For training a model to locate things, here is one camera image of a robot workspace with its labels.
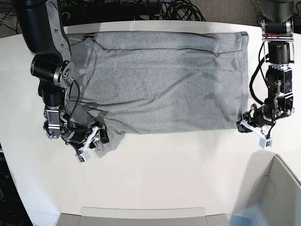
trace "tangled cables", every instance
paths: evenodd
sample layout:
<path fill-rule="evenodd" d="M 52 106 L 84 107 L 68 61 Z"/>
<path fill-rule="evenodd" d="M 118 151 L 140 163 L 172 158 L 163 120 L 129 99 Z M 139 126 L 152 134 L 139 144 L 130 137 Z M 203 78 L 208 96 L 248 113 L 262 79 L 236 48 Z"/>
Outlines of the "tangled cables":
<path fill-rule="evenodd" d="M 162 6 L 163 20 L 195 20 L 206 21 L 201 11 L 190 0 L 174 0 L 164 2 Z"/>

